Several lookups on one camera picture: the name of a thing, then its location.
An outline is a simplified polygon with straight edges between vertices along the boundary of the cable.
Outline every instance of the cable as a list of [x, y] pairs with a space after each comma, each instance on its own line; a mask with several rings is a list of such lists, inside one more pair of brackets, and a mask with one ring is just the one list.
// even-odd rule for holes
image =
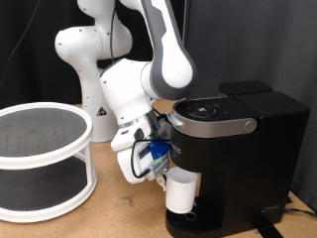
[[30, 19], [30, 21], [29, 21], [29, 23], [28, 23], [28, 26], [27, 26], [26, 29], [24, 30], [24, 33], [22, 34], [22, 37], [20, 38], [20, 40], [19, 40], [17, 46], [15, 47], [15, 49], [11, 52], [11, 54], [10, 54], [10, 56], [9, 56], [9, 59], [8, 59], [8, 61], [7, 61], [7, 65], [6, 65], [6, 69], [5, 69], [5, 71], [4, 71], [3, 77], [2, 77], [1, 80], [0, 80], [0, 87], [1, 87], [2, 84], [5, 82], [6, 76], [7, 76], [7, 74], [8, 74], [8, 69], [9, 69], [9, 66], [10, 66], [10, 60], [11, 60], [13, 54], [14, 54], [15, 51], [18, 49], [18, 47], [21, 45], [21, 43], [22, 43], [24, 37], [26, 36], [26, 34], [27, 34], [27, 32], [28, 32], [30, 26], [32, 25], [32, 22], [33, 22], [33, 20], [34, 20], [34, 18], [35, 18], [35, 16], [36, 16], [36, 13], [37, 13], [37, 10], [38, 10], [38, 7], [39, 7], [40, 2], [41, 2], [41, 0], [38, 1], [37, 6], [36, 6], [36, 8], [34, 9], [33, 15], [32, 15], [32, 17], [31, 17], [31, 19]]
[[111, 21], [111, 31], [110, 31], [110, 53], [111, 53], [112, 63], [115, 62], [115, 60], [113, 58], [112, 36], [113, 36], [113, 21], [115, 19], [115, 14], [116, 14], [116, 5], [117, 5], [117, 0], [115, 0], [115, 6], [113, 8], [112, 21]]
[[133, 174], [134, 177], [137, 178], [137, 179], [140, 179], [140, 178], [146, 176], [151, 170], [150, 170], [150, 169], [146, 169], [146, 170], [144, 170], [142, 173], [140, 173], [140, 174], [137, 176], [137, 174], [136, 174], [136, 172], [135, 172], [134, 161], [133, 161], [133, 158], [134, 158], [134, 155], [135, 155], [136, 145], [137, 145], [137, 143], [139, 143], [139, 142], [152, 142], [152, 141], [165, 141], [165, 142], [170, 142], [170, 140], [137, 140], [137, 141], [135, 141], [135, 143], [134, 143], [133, 146], [132, 146], [131, 169], [132, 169], [132, 174]]
[[153, 108], [153, 110], [160, 116], [160, 113], [155, 108]]
[[313, 216], [313, 217], [317, 217], [317, 214], [312, 212], [312, 211], [307, 211], [307, 210], [299, 210], [296, 208], [287, 208], [284, 210], [285, 213], [289, 213], [289, 212], [304, 212], [307, 215]]

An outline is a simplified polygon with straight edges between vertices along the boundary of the mesh surface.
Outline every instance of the mesh surface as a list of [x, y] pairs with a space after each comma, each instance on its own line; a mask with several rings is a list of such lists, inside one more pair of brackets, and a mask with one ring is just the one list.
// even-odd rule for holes
[[63, 148], [86, 130], [85, 120], [70, 111], [36, 108], [0, 117], [0, 157], [36, 156]]
[[70, 157], [46, 167], [0, 171], [0, 207], [33, 211], [59, 205], [87, 185], [85, 163]]

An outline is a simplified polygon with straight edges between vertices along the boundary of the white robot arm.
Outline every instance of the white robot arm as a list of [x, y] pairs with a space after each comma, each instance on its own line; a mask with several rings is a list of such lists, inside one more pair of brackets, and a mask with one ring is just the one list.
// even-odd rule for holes
[[[133, 175], [130, 158], [136, 141], [156, 139], [168, 135], [168, 129], [159, 130], [159, 123], [152, 104], [155, 100], [178, 100], [187, 96], [197, 81], [197, 70], [184, 48], [169, 0], [121, 0], [138, 10], [146, 21], [154, 49], [152, 61], [121, 59], [101, 74], [104, 95], [117, 117], [119, 131], [111, 147], [119, 151], [118, 161], [130, 183], [143, 181]], [[135, 155], [138, 171], [152, 166], [141, 162]]]
[[[80, 10], [95, 19], [95, 25], [60, 31], [55, 38], [57, 54], [77, 72], [82, 91], [82, 109], [93, 121], [93, 142], [106, 142], [118, 126], [100, 87], [102, 69], [97, 61], [110, 59], [110, 30], [115, 0], [78, 0]], [[117, 15], [113, 21], [113, 54], [120, 57], [132, 47], [132, 36]]]

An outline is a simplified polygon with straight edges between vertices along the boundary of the table surface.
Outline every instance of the table surface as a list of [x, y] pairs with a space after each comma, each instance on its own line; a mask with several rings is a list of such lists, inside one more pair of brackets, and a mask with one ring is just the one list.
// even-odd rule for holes
[[[173, 102], [160, 101], [155, 108], [171, 111]], [[164, 192], [156, 181], [128, 183], [110, 143], [93, 144], [98, 182], [92, 195], [79, 207], [61, 217], [31, 224], [0, 221], [0, 238], [18, 237], [171, 237], [165, 229]], [[287, 208], [310, 210], [294, 194]], [[317, 219], [304, 213], [287, 213], [275, 227], [283, 237], [316, 238]], [[247, 231], [233, 238], [261, 238]]]

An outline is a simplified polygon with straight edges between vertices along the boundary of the black coffee maker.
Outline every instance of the black coffee maker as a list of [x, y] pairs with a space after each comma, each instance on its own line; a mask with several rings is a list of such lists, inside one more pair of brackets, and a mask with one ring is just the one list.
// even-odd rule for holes
[[171, 159], [201, 173], [192, 217], [166, 212], [173, 237], [224, 237], [281, 221], [309, 108], [258, 81], [223, 98], [177, 102]]

